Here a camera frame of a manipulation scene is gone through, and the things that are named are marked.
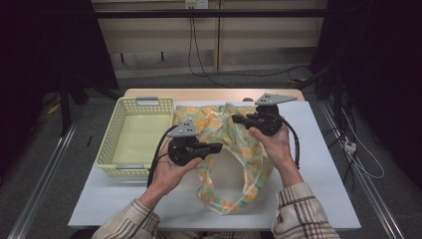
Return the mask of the person's right hand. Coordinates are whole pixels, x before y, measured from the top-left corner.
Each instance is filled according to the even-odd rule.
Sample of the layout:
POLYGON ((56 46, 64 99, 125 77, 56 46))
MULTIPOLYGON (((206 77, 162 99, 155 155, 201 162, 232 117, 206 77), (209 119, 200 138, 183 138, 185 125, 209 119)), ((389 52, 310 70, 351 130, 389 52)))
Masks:
POLYGON ((264 146, 269 159, 281 175, 299 173, 291 154, 289 130, 285 125, 273 136, 264 135, 256 127, 251 127, 249 133, 264 146))

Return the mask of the black metal stand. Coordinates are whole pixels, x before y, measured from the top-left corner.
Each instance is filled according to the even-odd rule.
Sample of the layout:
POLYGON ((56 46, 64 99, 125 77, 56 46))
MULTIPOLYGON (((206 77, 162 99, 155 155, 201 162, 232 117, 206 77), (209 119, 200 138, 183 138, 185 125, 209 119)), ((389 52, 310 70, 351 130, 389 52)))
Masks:
POLYGON ((68 88, 66 85, 66 79, 62 78, 59 84, 59 93, 61 99, 61 114, 62 114, 62 132, 61 136, 65 136, 71 127, 71 112, 69 106, 69 95, 68 88))

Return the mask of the white table mat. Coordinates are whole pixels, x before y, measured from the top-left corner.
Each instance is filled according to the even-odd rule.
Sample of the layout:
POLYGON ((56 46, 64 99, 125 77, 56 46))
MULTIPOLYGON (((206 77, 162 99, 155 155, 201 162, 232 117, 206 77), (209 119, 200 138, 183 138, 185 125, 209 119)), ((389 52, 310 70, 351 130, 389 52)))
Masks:
MULTIPOLYGON (((280 113, 292 125, 300 141, 300 173, 321 203, 329 224, 336 230, 358 229, 360 222, 307 102, 279 105, 280 113)), ((196 172, 188 172, 180 184, 164 196, 155 208, 161 230, 258 230, 271 228, 277 208, 281 179, 273 171, 254 202, 234 214, 218 215, 209 210, 196 192, 196 172)), ((69 221, 73 228, 103 224, 146 189, 139 178, 110 177, 93 166, 69 221)))

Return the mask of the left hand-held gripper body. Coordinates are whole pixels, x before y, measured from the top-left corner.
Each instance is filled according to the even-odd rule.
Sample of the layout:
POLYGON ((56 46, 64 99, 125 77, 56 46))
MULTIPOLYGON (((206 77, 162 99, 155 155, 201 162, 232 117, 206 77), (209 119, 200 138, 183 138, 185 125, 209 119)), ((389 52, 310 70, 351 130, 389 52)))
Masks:
POLYGON ((210 147, 197 138, 197 128, 191 119, 175 125, 167 134, 172 138, 168 145, 170 160, 179 166, 184 166, 192 159, 204 159, 210 153, 210 147))

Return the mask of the person's left hand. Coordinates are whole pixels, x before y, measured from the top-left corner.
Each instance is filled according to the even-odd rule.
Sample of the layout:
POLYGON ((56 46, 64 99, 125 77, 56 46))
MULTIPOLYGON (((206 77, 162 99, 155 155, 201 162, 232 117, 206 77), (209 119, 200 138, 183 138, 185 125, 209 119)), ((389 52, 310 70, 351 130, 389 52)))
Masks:
POLYGON ((167 139, 159 151, 154 176, 151 184, 147 187, 147 190, 152 191, 157 197, 163 197, 172 191, 187 172, 195 169, 203 161, 201 157, 196 157, 184 166, 175 164, 168 156, 170 143, 171 140, 167 139))

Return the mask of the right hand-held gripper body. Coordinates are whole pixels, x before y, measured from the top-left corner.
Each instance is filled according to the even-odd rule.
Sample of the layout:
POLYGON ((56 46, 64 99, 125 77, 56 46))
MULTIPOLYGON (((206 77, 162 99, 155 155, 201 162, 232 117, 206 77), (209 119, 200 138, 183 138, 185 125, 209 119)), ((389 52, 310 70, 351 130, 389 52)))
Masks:
POLYGON ((293 96, 264 93, 255 101, 258 129, 266 136, 275 135, 283 125, 278 104, 296 101, 297 99, 293 96))

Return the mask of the dark curtain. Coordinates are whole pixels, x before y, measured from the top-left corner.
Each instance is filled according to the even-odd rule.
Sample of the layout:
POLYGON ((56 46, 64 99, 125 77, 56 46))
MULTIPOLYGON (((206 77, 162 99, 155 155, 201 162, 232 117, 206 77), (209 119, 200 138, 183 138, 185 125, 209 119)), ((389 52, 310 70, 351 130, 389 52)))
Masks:
POLYGON ((0 176, 26 144, 43 97, 117 89, 92 0, 0 0, 0 176))
POLYGON ((399 168, 422 189, 422 0, 327 0, 310 70, 329 63, 399 168))

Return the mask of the orange floral fabric bag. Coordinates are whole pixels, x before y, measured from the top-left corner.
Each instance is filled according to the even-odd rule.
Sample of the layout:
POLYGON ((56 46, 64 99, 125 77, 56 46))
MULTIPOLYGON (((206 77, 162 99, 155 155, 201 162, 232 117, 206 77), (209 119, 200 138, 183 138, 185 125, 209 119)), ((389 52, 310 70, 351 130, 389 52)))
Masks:
POLYGON ((209 210, 219 215, 237 212, 253 203, 273 171, 274 166, 262 145, 241 124, 232 121, 232 115, 245 116, 255 109, 252 106, 238 107, 231 103, 222 106, 176 107, 173 117, 175 123, 193 120, 200 141, 222 143, 223 148, 227 149, 243 168, 242 195, 231 201, 215 194, 211 177, 215 165, 213 156, 207 156, 197 166, 201 186, 196 195, 209 210))

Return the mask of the pale yellow plastic basket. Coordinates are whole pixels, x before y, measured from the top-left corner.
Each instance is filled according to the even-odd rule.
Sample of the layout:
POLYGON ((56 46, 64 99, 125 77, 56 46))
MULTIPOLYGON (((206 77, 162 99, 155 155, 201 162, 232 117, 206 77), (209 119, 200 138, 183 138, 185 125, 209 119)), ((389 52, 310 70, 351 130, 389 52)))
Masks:
POLYGON ((172 126, 174 99, 122 97, 117 100, 95 165, 108 176, 148 176, 157 145, 172 126))

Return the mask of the aluminium floor rail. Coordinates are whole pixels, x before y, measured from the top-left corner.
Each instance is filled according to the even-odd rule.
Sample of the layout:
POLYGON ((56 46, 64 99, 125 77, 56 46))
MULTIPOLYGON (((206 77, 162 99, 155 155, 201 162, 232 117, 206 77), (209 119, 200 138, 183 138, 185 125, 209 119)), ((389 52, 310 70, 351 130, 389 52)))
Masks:
POLYGON ((49 159, 46 168, 38 180, 35 189, 31 193, 30 198, 25 204, 23 210, 18 216, 11 232, 7 239, 26 239, 29 229, 36 218, 38 211, 44 201, 46 193, 54 179, 58 167, 64 158, 64 155, 69 147, 71 140, 75 134, 78 124, 72 123, 66 133, 60 137, 59 142, 49 159))
POLYGON ((361 146, 370 157, 378 164, 381 169, 380 175, 374 175, 370 173, 362 164, 360 158, 355 153, 346 152, 344 149, 344 143, 350 140, 350 137, 347 134, 341 133, 339 124, 334 120, 334 110, 331 108, 329 103, 321 103, 320 108, 322 109, 324 116, 330 126, 333 127, 334 134, 336 139, 341 146, 347 163, 351 166, 354 177, 359 181, 372 209, 374 210, 380 224, 382 225, 384 231, 386 232, 389 239, 405 239, 405 235, 400 229, 397 220, 393 216, 391 210, 387 206, 385 200, 381 196, 380 192, 377 190, 373 179, 381 179, 385 176, 385 170, 382 164, 379 162, 378 158, 373 155, 373 153, 366 147, 366 145, 360 140, 357 136, 355 129, 350 122, 349 117, 344 110, 340 110, 339 116, 342 120, 346 121, 346 128, 349 129, 352 133, 352 142, 356 142, 361 146))

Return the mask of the white wall socket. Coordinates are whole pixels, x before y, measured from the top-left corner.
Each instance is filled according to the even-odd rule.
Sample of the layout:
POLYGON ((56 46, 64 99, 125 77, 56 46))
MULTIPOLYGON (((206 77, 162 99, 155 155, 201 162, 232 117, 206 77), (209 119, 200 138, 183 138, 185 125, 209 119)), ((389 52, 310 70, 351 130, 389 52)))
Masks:
POLYGON ((208 0, 185 0, 186 9, 208 9, 208 0))

